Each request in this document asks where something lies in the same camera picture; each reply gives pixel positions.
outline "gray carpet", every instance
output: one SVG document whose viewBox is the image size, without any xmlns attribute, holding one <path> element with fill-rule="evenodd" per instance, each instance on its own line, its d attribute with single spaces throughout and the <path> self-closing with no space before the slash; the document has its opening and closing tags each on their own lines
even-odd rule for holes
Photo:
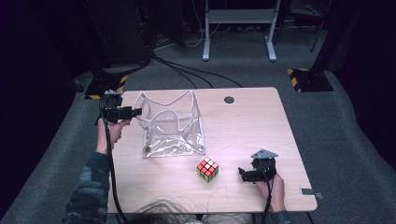
<svg viewBox="0 0 396 224">
<path fill-rule="evenodd" d="M 311 53 L 312 30 L 284 29 L 276 45 L 276 63 L 269 62 L 259 32 L 214 38 L 209 62 L 202 61 L 203 42 L 194 48 L 171 45 L 154 52 L 167 61 L 226 76 L 243 87 L 278 89 L 313 189 L 325 197 L 310 213 L 315 223 L 395 223 L 395 171 L 357 125 L 353 107 L 335 76 L 326 72 L 334 87 L 330 92 L 295 92 L 291 86 L 287 69 L 312 66 L 324 36 Z M 200 76 L 214 88 L 237 87 L 221 77 Z M 209 88 L 200 78 L 190 78 L 198 88 Z M 92 75 L 82 74 L 78 80 L 87 88 Z M 129 75 L 124 87 L 125 91 L 169 89 L 193 86 L 155 61 Z M 1 223 L 60 223 L 96 141 L 93 124 L 98 102 L 83 98 L 83 93 L 77 93 L 48 151 Z M 291 218 L 295 223 L 309 223 L 305 213 L 291 213 Z M 108 223 L 117 222 L 110 216 Z"/>
</svg>

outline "person's arm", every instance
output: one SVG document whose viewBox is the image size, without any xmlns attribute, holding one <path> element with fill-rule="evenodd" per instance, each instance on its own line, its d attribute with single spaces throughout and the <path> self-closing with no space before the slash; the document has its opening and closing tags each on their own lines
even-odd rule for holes
<svg viewBox="0 0 396 224">
<path fill-rule="evenodd" d="M 268 197 L 268 186 L 264 182 L 256 182 L 264 198 Z M 271 192 L 271 211 L 268 216 L 272 224 L 291 224 L 290 216 L 285 207 L 285 182 L 279 174 L 276 174 L 271 180 L 270 186 L 273 186 Z"/>
<path fill-rule="evenodd" d="M 117 124 L 107 124 L 111 148 L 121 138 L 121 130 L 129 122 L 123 120 Z M 99 119 L 96 152 L 82 169 L 78 185 L 66 206 L 63 223 L 106 223 L 109 169 L 105 125 Z"/>
<path fill-rule="evenodd" d="M 108 173 L 108 156 L 98 152 L 92 154 L 66 206 L 63 223 L 106 223 Z"/>
</svg>

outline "metal frame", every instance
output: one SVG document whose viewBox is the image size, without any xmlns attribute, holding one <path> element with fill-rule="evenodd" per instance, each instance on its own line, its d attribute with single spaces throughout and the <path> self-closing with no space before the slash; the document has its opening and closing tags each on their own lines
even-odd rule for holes
<svg viewBox="0 0 396 224">
<path fill-rule="evenodd" d="M 280 1 L 281 0 L 276 0 L 274 8 L 209 10 L 209 0 L 205 0 L 205 46 L 202 59 L 204 61 L 209 61 L 210 23 L 271 23 L 269 34 L 265 36 L 265 45 L 267 46 L 270 62 L 276 62 L 276 54 L 272 39 Z"/>
</svg>

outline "wire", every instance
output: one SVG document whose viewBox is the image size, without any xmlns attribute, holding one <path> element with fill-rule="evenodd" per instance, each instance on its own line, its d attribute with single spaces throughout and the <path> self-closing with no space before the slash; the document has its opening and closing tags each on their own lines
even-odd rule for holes
<svg viewBox="0 0 396 224">
<path fill-rule="evenodd" d="M 311 222 L 311 224 L 314 224 L 314 219 L 312 219 L 311 215 L 308 212 L 305 212 L 305 213 L 308 216 L 309 221 Z"/>
<path fill-rule="evenodd" d="M 196 8 L 195 8 L 194 0 L 191 0 L 191 2 L 192 2 L 192 7 L 194 8 L 195 17 L 196 17 L 197 20 L 198 20 L 199 28 L 200 28 L 200 31 L 201 31 L 201 38 L 198 40 L 198 43 L 196 43 L 195 45 L 188 45 L 188 44 L 186 44 L 187 46 L 189 46 L 189 47 L 191 47 L 191 48 L 194 48 L 194 47 L 197 47 L 197 46 L 202 42 L 202 40 L 204 40 L 204 30 L 203 30 L 203 28 L 202 28 L 201 21 L 199 20 L 198 13 L 197 13 L 197 10 L 196 10 Z"/>
<path fill-rule="evenodd" d="M 272 222 L 270 221 L 270 219 L 268 217 L 265 218 L 267 220 L 268 223 L 272 224 Z"/>
<path fill-rule="evenodd" d="M 163 61 L 161 61 L 161 60 L 159 60 L 159 59 L 156 59 L 156 58 L 154 58 L 154 60 L 157 61 L 157 62 L 159 62 L 159 63 L 163 63 L 163 64 L 168 65 L 169 67 L 171 67 L 172 69 L 174 69 L 175 71 L 177 71 L 181 76 L 183 76 L 184 78 L 186 78 L 186 79 L 192 84 L 192 86 L 193 86 L 195 89 L 198 89 L 197 86 L 195 86 L 195 84 L 191 81 L 191 79 L 189 79 L 189 78 L 186 77 L 184 74 L 182 74 L 180 71 L 178 71 L 177 69 L 175 69 L 174 66 L 170 65 L 169 63 L 163 62 Z"/>
<path fill-rule="evenodd" d="M 194 73 L 192 73 L 192 72 L 189 72 L 189 71 L 187 71 L 187 70 L 184 70 L 184 69 L 182 69 L 182 68 L 187 68 L 187 69 L 190 69 L 190 70 L 195 71 L 195 72 L 200 72 L 200 73 L 204 73 L 204 74 L 208 74 L 208 75 L 212 75 L 212 76 L 216 76 L 216 77 L 222 77 L 222 78 L 224 78 L 224 79 L 227 79 L 227 80 L 233 82 L 234 84 L 236 84 L 236 85 L 239 86 L 240 88 L 243 88 L 243 86 L 242 86 L 241 84 L 239 84 L 238 82 L 236 82 L 236 81 L 234 81 L 234 80 L 232 80 L 232 79 L 230 79 L 230 78 L 228 78 L 228 77 L 225 77 L 225 76 L 216 74 L 216 73 L 210 73 L 210 72 L 206 72 L 206 71 L 203 71 L 203 70 L 191 68 L 191 67 L 188 67 L 188 66 L 179 64 L 179 63 L 172 63 L 172 62 L 166 61 L 166 60 L 164 60 L 164 59 L 162 59 L 162 58 L 156 56 L 155 54 L 152 54 L 152 58 L 153 58 L 154 60 L 156 60 L 157 62 L 159 62 L 159 63 L 163 63 L 163 64 L 168 65 L 169 67 L 171 67 L 172 69 L 174 69 L 175 71 L 177 71 L 177 72 L 180 73 L 180 74 L 181 74 L 181 72 L 184 72 L 184 73 L 187 73 L 187 74 L 190 74 L 190 75 L 192 75 L 192 76 L 195 76 L 195 77 L 198 77 L 198 78 L 202 79 L 202 80 L 203 80 L 204 82 L 206 82 L 211 88 L 214 88 L 214 87 L 213 87 L 212 84 L 210 84 L 210 82 L 209 82 L 208 80 L 206 80 L 205 78 L 200 77 L 200 76 L 198 76 L 198 75 L 196 75 L 196 74 L 194 74 Z M 186 78 L 189 82 L 192 83 L 192 81 L 191 81 L 189 78 L 187 78 L 187 77 L 184 76 L 184 75 L 182 75 L 182 76 L 183 76 L 184 78 Z"/>
<path fill-rule="evenodd" d="M 260 167 L 260 165 L 259 165 L 259 169 L 262 171 L 262 174 L 264 175 L 265 178 L 265 183 L 267 183 L 267 187 L 268 187 L 267 204 L 265 205 L 264 212 L 262 213 L 262 224 L 265 224 L 265 219 L 267 217 L 267 213 L 271 204 L 271 199 L 272 199 L 271 193 L 272 193 L 272 188 L 274 186 L 274 181 L 272 182 L 272 186 L 270 187 L 270 183 L 267 178 L 267 175 L 265 174 L 264 170 Z"/>
<path fill-rule="evenodd" d="M 113 199 L 114 204 L 116 205 L 117 211 L 124 222 L 128 222 L 128 218 L 122 212 L 120 207 L 119 197 L 117 195 L 117 181 L 116 181 L 116 171 L 114 169 L 114 161 L 113 161 L 113 153 L 111 151 L 111 140 L 110 140 L 110 131 L 107 127 L 107 118 L 103 114 L 103 98 L 99 101 L 99 110 L 100 116 L 105 125 L 105 133 L 106 133 L 106 142 L 107 142 L 107 155 L 108 155 L 108 164 L 110 167 L 110 176 L 111 176 L 111 188 L 113 190 Z"/>
<path fill-rule="evenodd" d="M 201 40 L 191 40 L 191 41 L 187 41 L 186 44 L 187 44 L 187 43 L 193 43 L 193 42 L 200 42 L 200 41 L 201 41 Z M 170 47 L 170 46 L 178 45 L 178 43 L 175 43 L 175 42 L 173 42 L 173 43 L 170 43 L 170 41 L 168 41 L 168 42 L 169 42 L 169 43 L 166 44 L 166 45 L 163 45 L 163 46 L 156 46 L 157 48 L 154 49 L 154 50 L 164 49 L 164 48 L 167 48 L 167 47 Z"/>
<path fill-rule="evenodd" d="M 154 50 L 163 49 L 165 47 L 175 45 L 176 43 L 171 43 L 171 40 L 165 37 L 160 38 L 157 43 L 155 44 Z"/>
<path fill-rule="evenodd" d="M 226 9 L 226 8 L 227 8 L 227 0 L 224 1 L 224 9 Z M 212 34 L 209 35 L 209 37 L 212 37 L 212 35 L 219 29 L 220 26 L 221 26 L 221 23 L 218 24 L 216 29 L 212 32 Z"/>
<path fill-rule="evenodd" d="M 228 78 L 228 77 L 225 77 L 225 76 L 222 76 L 222 75 L 219 75 L 219 74 L 216 74 L 216 73 L 210 73 L 210 72 L 202 71 L 202 70 L 199 70 L 199 69 L 191 68 L 191 67 L 188 67 L 188 66 L 185 66 L 185 65 L 181 65 L 181 64 L 179 64 L 179 63 L 171 63 L 171 64 L 174 64 L 174 65 L 177 65 L 177 66 L 180 66 L 180 67 L 184 67 L 184 68 L 188 68 L 188 69 L 193 70 L 193 71 L 196 71 L 196 72 L 209 74 L 209 75 L 212 75 L 212 76 L 223 77 L 223 78 L 225 78 L 225 79 L 227 79 L 227 80 L 229 80 L 229 81 L 235 83 L 235 84 L 238 85 L 240 88 L 243 88 L 243 86 L 242 86 L 241 84 L 239 84 L 238 82 L 236 82 L 236 81 L 234 81 L 234 80 L 232 80 L 232 79 L 230 79 L 230 78 Z"/>
</svg>

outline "black cable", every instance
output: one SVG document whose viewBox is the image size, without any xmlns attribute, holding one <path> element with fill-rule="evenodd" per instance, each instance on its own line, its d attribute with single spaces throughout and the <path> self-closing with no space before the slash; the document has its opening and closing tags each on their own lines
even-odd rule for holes
<svg viewBox="0 0 396 224">
<path fill-rule="evenodd" d="M 188 66 L 179 64 L 179 63 L 172 63 L 172 62 L 166 61 L 166 60 L 164 60 L 164 59 L 158 57 L 158 56 L 155 55 L 155 54 L 152 54 L 152 58 L 153 58 L 154 60 L 160 62 L 160 63 L 165 63 L 166 65 L 171 66 L 171 67 L 174 68 L 174 69 L 177 69 L 178 71 L 185 72 L 185 73 L 188 73 L 188 74 L 190 74 L 190 75 L 192 75 L 192 76 L 195 76 L 195 77 L 198 77 L 198 78 L 202 79 L 202 80 L 205 81 L 211 88 L 213 88 L 213 86 L 210 84 L 209 81 L 207 81 L 207 80 L 204 79 L 203 77 L 200 77 L 200 76 L 198 76 L 198 75 L 196 75 L 196 74 L 193 74 L 193 73 L 191 73 L 191 72 L 189 72 L 189 71 L 186 71 L 186 70 L 184 70 L 184 69 L 175 67 L 175 66 L 173 66 L 173 65 L 177 65 L 177 66 L 180 66 L 180 67 L 183 67 L 183 68 L 190 69 L 190 70 L 192 70 L 192 71 L 196 71 L 196 72 L 200 72 L 200 73 L 204 73 L 204 74 L 208 74 L 208 75 L 212 75 L 212 76 L 216 76 L 216 77 L 222 77 L 222 78 L 224 78 L 224 79 L 227 79 L 227 80 L 233 82 L 234 84 L 236 84 L 236 85 L 239 86 L 240 88 L 243 88 L 243 86 L 242 86 L 241 84 L 239 84 L 238 82 L 236 82 L 236 81 L 234 81 L 234 80 L 232 80 L 232 79 L 230 79 L 230 78 L 228 78 L 228 77 L 225 77 L 225 76 L 216 74 L 216 73 L 211 73 L 211 72 L 206 72 L 206 71 L 199 70 L 199 69 L 196 69 L 196 68 L 191 68 L 191 67 L 188 67 Z"/>
<path fill-rule="evenodd" d="M 155 44 L 154 50 L 166 47 L 166 46 L 168 46 L 170 44 L 172 44 L 171 40 L 166 39 L 166 38 L 160 39 Z"/>
<path fill-rule="evenodd" d="M 225 77 L 225 76 L 222 76 L 222 75 L 219 75 L 219 74 L 216 74 L 216 73 L 211 73 L 211 72 L 202 71 L 202 70 L 199 70 L 199 69 L 196 69 L 196 68 L 191 68 L 191 67 L 188 67 L 188 66 L 179 64 L 179 63 L 172 63 L 172 62 L 169 62 L 169 63 L 170 63 L 170 64 L 177 65 L 177 66 L 180 66 L 180 67 L 188 68 L 188 69 L 193 70 L 193 71 L 196 71 L 196 72 L 205 73 L 205 74 L 209 74 L 209 75 L 212 75 L 212 76 L 225 78 L 225 79 L 227 79 L 227 80 L 229 80 L 229 81 L 235 83 L 235 84 L 238 85 L 239 87 L 243 88 L 243 86 L 242 86 L 241 84 L 239 84 L 238 82 L 236 82 L 236 81 L 234 81 L 234 80 L 232 80 L 232 79 L 230 79 L 230 78 L 228 78 L 228 77 Z"/>
<path fill-rule="evenodd" d="M 121 224 L 120 217 L 119 217 L 119 215 L 117 215 L 117 214 L 116 214 L 116 220 L 117 220 L 117 223 Z"/>
<path fill-rule="evenodd" d="M 105 125 L 106 142 L 107 142 L 107 156 L 108 156 L 108 164 L 109 164 L 109 168 L 110 168 L 111 188 L 113 190 L 114 204 L 116 205 L 117 211 L 118 211 L 120 217 L 122 218 L 122 220 L 124 222 L 127 222 L 128 218 L 126 218 L 126 216 L 122 212 L 122 209 L 120 207 L 119 197 L 117 195 L 116 172 L 114 169 L 113 154 L 111 151 L 110 131 L 107 127 L 107 118 L 105 118 L 105 116 L 103 114 L 103 99 L 101 99 L 99 102 L 99 109 L 100 109 L 100 116 L 101 116 L 103 123 Z"/>
<path fill-rule="evenodd" d="M 265 224 L 265 218 L 267 217 L 268 210 L 269 210 L 270 204 L 271 204 L 271 199 L 272 199 L 271 193 L 272 193 L 272 187 L 274 186 L 274 181 L 272 183 L 272 186 L 270 187 L 270 183 L 269 183 L 266 173 L 260 166 L 259 166 L 259 169 L 262 171 L 262 174 L 264 175 L 264 178 L 265 178 L 265 183 L 267 183 L 267 187 L 268 187 L 267 203 L 265 205 L 264 212 L 262 212 L 262 224 Z"/>
<path fill-rule="evenodd" d="M 149 64 L 149 60 L 143 61 L 142 63 L 140 63 L 135 68 L 131 68 L 131 69 L 128 69 L 128 70 L 125 70 L 125 71 L 122 71 L 122 72 L 110 73 L 110 72 L 107 72 L 107 71 L 104 70 L 103 73 L 106 74 L 106 75 L 112 76 L 112 77 L 124 77 L 124 76 L 131 75 L 132 73 L 137 72 L 137 71 L 145 68 L 148 64 Z"/>
<path fill-rule="evenodd" d="M 203 77 L 200 77 L 200 76 L 195 75 L 195 74 L 193 74 L 193 73 L 191 73 L 191 72 L 188 72 L 188 71 L 186 71 L 186 70 L 183 70 L 183 69 L 180 69 L 180 68 L 178 68 L 178 67 L 175 67 L 175 66 L 173 66 L 172 64 L 170 64 L 170 62 L 168 62 L 168 61 L 166 61 L 166 60 L 164 60 L 164 59 L 161 59 L 161 58 L 159 58 L 159 57 L 157 57 L 157 56 L 154 56 L 153 58 L 154 58 L 154 60 L 156 60 L 157 62 L 166 63 L 166 65 L 170 66 L 171 68 L 173 68 L 173 69 L 175 69 L 175 70 L 177 70 L 177 71 L 179 71 L 179 72 L 185 72 L 185 73 L 190 74 L 190 75 L 192 75 L 192 76 L 198 77 L 198 78 L 200 78 L 201 80 L 203 80 L 204 82 L 206 82 L 207 85 L 210 86 L 210 88 L 212 88 L 212 89 L 214 88 L 213 85 L 210 84 L 210 82 L 209 82 L 207 79 L 203 78 Z"/>
<path fill-rule="evenodd" d="M 217 31 L 213 34 L 210 35 L 211 40 L 220 40 L 223 37 L 223 32 L 222 31 Z"/>
<path fill-rule="evenodd" d="M 165 65 L 168 65 L 169 67 L 171 67 L 172 69 L 174 69 L 175 71 L 177 71 L 174 67 L 172 67 L 172 65 L 168 64 L 168 63 L 164 63 L 161 61 L 158 61 L 156 59 L 154 59 L 155 61 L 159 62 L 159 63 L 163 63 Z M 186 78 L 191 84 L 192 86 L 194 86 L 195 89 L 198 89 L 197 86 L 195 86 L 195 84 L 191 81 L 191 79 L 189 79 L 188 77 L 186 77 L 184 74 L 182 74 L 180 71 L 177 71 L 181 76 L 183 76 L 184 78 Z"/>
<path fill-rule="evenodd" d="M 312 219 L 311 215 L 308 212 L 305 212 L 305 213 L 308 216 L 309 221 L 311 222 L 311 224 L 314 224 L 314 219 Z"/>
<path fill-rule="evenodd" d="M 272 222 L 270 221 L 270 219 L 268 217 L 265 218 L 269 224 L 272 224 Z"/>
</svg>

